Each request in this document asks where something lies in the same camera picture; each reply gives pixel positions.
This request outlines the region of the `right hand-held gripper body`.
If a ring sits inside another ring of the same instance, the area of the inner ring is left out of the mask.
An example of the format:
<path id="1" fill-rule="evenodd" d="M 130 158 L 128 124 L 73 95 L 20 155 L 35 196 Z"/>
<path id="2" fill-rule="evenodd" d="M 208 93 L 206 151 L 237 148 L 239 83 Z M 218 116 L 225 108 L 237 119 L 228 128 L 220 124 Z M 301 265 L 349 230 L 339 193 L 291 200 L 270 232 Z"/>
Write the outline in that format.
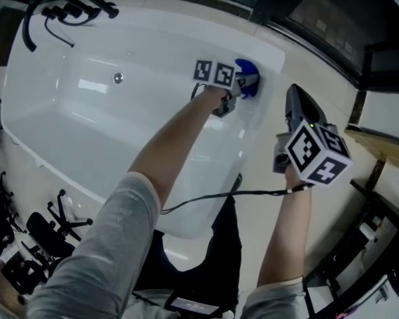
<path id="1" fill-rule="evenodd" d="M 292 165 L 300 179 L 330 186 L 352 165 L 352 158 L 337 127 L 299 85 L 287 91 L 285 121 L 288 132 L 277 135 L 273 171 L 284 173 Z"/>

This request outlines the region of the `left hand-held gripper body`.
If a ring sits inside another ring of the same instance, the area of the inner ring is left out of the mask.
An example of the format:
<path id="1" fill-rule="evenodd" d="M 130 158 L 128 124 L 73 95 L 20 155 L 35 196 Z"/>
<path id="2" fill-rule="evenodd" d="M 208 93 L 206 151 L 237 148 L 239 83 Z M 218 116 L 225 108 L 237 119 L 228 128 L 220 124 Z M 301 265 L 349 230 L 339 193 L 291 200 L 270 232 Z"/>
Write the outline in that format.
<path id="1" fill-rule="evenodd" d="M 235 60 L 235 65 L 216 60 L 197 60 L 193 81 L 196 83 L 192 98 L 200 86 L 215 86 L 227 91 L 227 98 L 221 103 L 213 115 L 222 118 L 235 110 L 238 98 L 255 97 L 258 93 L 258 82 L 252 86 L 240 87 L 240 74 L 258 74 L 258 68 L 249 60 Z"/>

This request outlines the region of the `person's left hand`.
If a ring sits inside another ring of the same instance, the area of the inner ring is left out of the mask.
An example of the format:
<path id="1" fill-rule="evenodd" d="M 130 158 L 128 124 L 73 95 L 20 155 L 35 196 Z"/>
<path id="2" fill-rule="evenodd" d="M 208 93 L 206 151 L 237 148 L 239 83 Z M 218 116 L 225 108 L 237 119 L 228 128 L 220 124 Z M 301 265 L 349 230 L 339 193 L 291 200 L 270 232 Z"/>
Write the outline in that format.
<path id="1" fill-rule="evenodd" d="M 199 101 L 210 112 L 217 110 L 226 98 L 227 91 L 215 86 L 206 86 L 199 94 Z"/>

